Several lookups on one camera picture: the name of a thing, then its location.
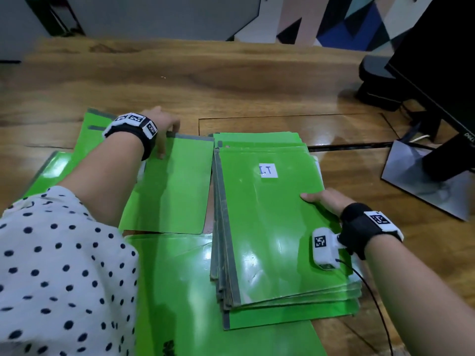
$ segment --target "forearm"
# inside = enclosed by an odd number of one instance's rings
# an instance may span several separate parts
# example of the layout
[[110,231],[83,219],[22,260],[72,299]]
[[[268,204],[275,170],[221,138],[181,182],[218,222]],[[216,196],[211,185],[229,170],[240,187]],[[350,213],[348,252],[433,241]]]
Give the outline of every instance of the forearm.
[[365,255],[383,303],[409,352],[469,355],[475,311],[390,235],[373,237]]
[[143,145],[138,137],[116,132],[92,150],[59,185],[71,190],[97,221],[118,226],[142,155]]

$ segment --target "geometric patterned wall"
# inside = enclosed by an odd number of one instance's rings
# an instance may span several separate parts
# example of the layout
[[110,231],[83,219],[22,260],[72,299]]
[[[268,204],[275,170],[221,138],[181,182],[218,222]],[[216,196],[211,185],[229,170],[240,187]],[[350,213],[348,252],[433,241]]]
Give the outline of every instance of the geometric patterned wall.
[[234,39],[392,53],[431,1],[261,0]]

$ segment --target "polka dot sleeve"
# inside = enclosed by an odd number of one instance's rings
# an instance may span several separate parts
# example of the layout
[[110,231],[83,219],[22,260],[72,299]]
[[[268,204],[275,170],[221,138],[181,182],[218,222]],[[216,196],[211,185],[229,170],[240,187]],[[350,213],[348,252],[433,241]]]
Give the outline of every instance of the polka dot sleeve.
[[72,192],[0,219],[0,354],[133,355],[138,255]]

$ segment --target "hand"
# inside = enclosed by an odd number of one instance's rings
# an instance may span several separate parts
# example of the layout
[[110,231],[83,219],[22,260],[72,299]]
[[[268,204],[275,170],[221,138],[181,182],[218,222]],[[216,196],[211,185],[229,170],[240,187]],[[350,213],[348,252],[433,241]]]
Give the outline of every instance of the hand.
[[355,202],[332,188],[317,192],[316,194],[300,194],[300,197],[306,202],[320,203],[324,208],[338,217],[341,216],[345,207]]
[[172,132],[178,132],[180,130],[180,119],[170,115],[169,113],[163,112],[162,107],[160,106],[156,106],[151,110],[143,110],[140,114],[151,119],[157,126],[158,158],[164,158],[167,131],[169,128],[172,128]]

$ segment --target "black monitor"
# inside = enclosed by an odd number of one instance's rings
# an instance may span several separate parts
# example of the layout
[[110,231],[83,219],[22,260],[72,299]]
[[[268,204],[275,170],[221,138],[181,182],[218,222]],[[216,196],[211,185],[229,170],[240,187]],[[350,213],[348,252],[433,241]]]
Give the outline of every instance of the black monitor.
[[431,118],[445,119],[459,134],[431,152],[393,145],[383,179],[463,219],[475,167],[472,25],[468,3],[433,0],[385,67]]

